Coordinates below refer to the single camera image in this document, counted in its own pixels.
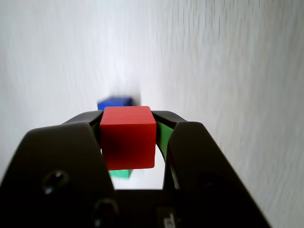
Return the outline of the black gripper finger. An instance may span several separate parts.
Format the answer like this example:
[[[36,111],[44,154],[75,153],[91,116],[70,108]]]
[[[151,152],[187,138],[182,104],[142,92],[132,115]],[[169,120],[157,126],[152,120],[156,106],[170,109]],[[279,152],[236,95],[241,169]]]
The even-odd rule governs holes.
[[[0,186],[3,228],[117,228],[119,206],[99,145],[102,111],[26,133]]]
[[[269,223],[202,123],[153,111],[172,129],[166,162],[181,193],[184,228],[267,228]]]

